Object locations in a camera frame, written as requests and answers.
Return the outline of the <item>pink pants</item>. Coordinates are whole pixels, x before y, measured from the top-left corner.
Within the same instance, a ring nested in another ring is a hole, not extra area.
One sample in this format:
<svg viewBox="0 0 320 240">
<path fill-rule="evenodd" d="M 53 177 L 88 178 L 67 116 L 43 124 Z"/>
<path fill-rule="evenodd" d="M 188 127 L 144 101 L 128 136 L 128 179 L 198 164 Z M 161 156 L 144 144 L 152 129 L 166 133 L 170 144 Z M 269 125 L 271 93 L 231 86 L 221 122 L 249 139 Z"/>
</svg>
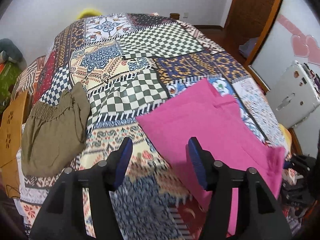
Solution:
<svg viewBox="0 0 320 240">
<path fill-rule="evenodd" d="M 274 196 L 278 196 L 285 148 L 261 142 L 242 121 L 236 99 L 220 95 L 207 80 L 191 85 L 151 113 L 137 117 L 137 121 L 205 211 L 210 193 L 200 186 L 193 171 L 187 151 L 191 137 L 231 168 L 256 168 Z"/>
</svg>

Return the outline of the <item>olive green pants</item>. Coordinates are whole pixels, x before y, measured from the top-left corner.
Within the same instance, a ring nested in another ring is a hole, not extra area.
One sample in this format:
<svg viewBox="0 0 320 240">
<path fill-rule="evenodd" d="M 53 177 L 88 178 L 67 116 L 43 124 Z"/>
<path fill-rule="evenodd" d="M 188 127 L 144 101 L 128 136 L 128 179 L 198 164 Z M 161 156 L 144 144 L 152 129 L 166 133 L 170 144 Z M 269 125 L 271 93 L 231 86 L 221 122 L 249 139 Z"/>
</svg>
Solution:
<svg viewBox="0 0 320 240">
<path fill-rule="evenodd" d="M 51 177 L 62 171 L 86 147 L 91 108 L 83 85 L 64 90 L 57 106 L 35 103 L 25 123 L 21 165 L 25 176 Z"/>
</svg>

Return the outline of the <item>orange cardboard box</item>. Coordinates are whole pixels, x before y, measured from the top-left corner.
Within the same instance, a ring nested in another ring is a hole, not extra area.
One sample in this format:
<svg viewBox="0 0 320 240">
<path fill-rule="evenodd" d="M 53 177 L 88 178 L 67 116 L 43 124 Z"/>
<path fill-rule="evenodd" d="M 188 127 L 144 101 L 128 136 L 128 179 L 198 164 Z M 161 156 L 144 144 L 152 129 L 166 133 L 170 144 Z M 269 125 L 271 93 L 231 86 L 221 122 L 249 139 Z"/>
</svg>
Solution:
<svg viewBox="0 0 320 240">
<path fill-rule="evenodd" d="M 9 198 L 20 197 L 16 154 L 21 145 L 22 124 L 28 115 L 28 101 L 28 92 L 22 92 L 5 109 L 1 120 L 1 176 Z"/>
</svg>

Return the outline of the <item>white appliance box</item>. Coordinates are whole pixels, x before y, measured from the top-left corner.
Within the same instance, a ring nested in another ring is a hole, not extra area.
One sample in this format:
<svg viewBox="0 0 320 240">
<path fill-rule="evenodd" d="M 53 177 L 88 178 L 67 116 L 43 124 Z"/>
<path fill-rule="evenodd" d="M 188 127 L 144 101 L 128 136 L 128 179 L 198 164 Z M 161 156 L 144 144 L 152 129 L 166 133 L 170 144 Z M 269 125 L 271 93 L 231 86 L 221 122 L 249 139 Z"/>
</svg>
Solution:
<svg viewBox="0 0 320 240">
<path fill-rule="evenodd" d="M 278 122 L 289 129 L 319 106 L 319 80 L 306 63 L 294 61 L 266 98 Z"/>
</svg>

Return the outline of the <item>patchwork patterned bedspread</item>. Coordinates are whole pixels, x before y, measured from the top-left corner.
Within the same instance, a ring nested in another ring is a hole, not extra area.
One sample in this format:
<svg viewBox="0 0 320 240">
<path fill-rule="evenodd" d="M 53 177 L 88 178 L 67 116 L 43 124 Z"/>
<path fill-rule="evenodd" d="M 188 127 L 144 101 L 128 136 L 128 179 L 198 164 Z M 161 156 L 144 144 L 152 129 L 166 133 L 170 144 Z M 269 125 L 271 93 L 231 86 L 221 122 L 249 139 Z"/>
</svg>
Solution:
<svg viewBox="0 0 320 240">
<path fill-rule="evenodd" d="M 86 147 L 69 165 L 84 170 L 131 138 L 124 185 L 111 194 L 125 239 L 198 239 L 204 209 L 157 152 L 136 118 L 203 78 L 232 95 L 259 141 L 286 146 L 261 89 L 245 68 L 189 23 L 157 14 L 110 14 L 78 20 L 18 77 L 17 97 L 57 107 L 65 90 L 83 85 L 91 112 Z"/>
</svg>

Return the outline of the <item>grey plush toy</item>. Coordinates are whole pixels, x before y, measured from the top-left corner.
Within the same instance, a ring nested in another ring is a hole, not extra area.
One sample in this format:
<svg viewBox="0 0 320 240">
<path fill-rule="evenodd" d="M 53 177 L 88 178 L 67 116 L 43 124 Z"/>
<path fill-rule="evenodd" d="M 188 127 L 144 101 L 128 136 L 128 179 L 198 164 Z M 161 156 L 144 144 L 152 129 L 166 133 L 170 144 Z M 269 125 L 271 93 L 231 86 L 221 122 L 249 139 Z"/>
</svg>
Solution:
<svg viewBox="0 0 320 240">
<path fill-rule="evenodd" d="M 3 38 L 0 40 L 0 53 L 1 53 L 1 63 L 7 61 L 11 63 L 18 64 L 20 70 L 25 70 L 27 65 L 23 54 L 21 51 L 14 45 L 12 40 L 8 38 Z"/>
</svg>

